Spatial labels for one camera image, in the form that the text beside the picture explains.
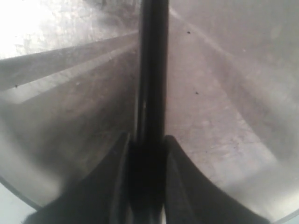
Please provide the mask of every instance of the curved metal edge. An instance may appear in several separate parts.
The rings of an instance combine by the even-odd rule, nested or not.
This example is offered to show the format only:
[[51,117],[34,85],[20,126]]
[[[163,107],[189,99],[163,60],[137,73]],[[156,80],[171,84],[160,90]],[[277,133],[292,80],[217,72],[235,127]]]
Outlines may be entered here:
[[9,190],[13,195],[22,200],[28,206],[32,207],[35,210],[41,209],[42,207],[23,196],[17,189],[15,189],[11,184],[9,184],[2,176],[0,176],[0,184],[2,184],[7,190]]

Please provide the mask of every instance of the metal surface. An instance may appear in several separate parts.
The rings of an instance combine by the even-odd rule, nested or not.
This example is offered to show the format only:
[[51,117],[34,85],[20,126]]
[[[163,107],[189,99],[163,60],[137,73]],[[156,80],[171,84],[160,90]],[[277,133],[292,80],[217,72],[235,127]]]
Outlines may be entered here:
[[[0,3],[0,175],[37,205],[132,129],[139,4],[116,2]],[[295,0],[171,0],[166,132],[273,223],[299,209],[298,11]]]

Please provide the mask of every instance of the black shaft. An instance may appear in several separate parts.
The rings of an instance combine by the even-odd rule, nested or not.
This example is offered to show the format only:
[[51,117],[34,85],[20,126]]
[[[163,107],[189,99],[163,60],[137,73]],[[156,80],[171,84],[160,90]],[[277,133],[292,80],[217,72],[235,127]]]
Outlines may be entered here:
[[169,0],[143,0],[140,76],[134,143],[160,145],[164,137]]

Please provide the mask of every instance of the black rod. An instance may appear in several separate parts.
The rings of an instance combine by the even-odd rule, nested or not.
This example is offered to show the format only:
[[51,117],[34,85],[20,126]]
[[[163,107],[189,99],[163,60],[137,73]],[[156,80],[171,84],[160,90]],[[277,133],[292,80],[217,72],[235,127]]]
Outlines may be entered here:
[[164,137],[169,0],[143,0],[140,76],[134,143],[160,145]]

